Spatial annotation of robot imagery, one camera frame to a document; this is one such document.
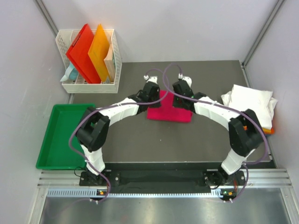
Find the magenta t shirt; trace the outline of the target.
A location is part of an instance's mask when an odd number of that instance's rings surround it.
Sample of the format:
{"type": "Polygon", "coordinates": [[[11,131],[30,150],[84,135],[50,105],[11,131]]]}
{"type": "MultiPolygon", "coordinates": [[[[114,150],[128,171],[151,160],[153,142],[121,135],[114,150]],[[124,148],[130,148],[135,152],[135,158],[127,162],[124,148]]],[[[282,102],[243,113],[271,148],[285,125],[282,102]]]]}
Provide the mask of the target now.
{"type": "Polygon", "coordinates": [[[174,107],[172,105],[173,100],[174,95],[169,92],[167,96],[160,102],[160,107],[148,108],[147,119],[178,123],[190,123],[192,120],[192,112],[183,108],[174,107]]]}

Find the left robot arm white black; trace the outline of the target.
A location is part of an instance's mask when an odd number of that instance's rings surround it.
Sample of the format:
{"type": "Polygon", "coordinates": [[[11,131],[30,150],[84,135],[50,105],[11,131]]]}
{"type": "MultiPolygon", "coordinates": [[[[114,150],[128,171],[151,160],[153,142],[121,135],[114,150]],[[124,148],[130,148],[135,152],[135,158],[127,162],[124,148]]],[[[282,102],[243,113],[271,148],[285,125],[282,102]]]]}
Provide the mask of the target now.
{"type": "Polygon", "coordinates": [[[160,107],[160,87],[157,77],[150,77],[142,90],[107,108],[88,107],[80,121],[83,124],[76,131],[76,137],[86,157],[86,176],[96,185],[105,182],[102,147],[109,127],[129,116],[147,111],[149,107],[160,107]]]}

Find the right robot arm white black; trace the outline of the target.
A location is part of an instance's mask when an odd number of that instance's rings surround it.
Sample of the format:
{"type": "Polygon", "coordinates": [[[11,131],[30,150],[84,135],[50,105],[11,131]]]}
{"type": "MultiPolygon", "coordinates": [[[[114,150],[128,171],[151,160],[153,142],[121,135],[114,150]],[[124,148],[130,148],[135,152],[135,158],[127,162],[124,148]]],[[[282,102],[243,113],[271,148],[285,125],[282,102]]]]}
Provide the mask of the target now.
{"type": "Polygon", "coordinates": [[[231,149],[217,172],[220,184],[228,185],[235,179],[235,173],[242,164],[263,143],[265,135],[253,110],[238,112],[228,109],[203,93],[193,93],[191,84],[192,80],[184,77],[172,85],[175,95],[173,106],[205,116],[228,130],[231,149]]]}

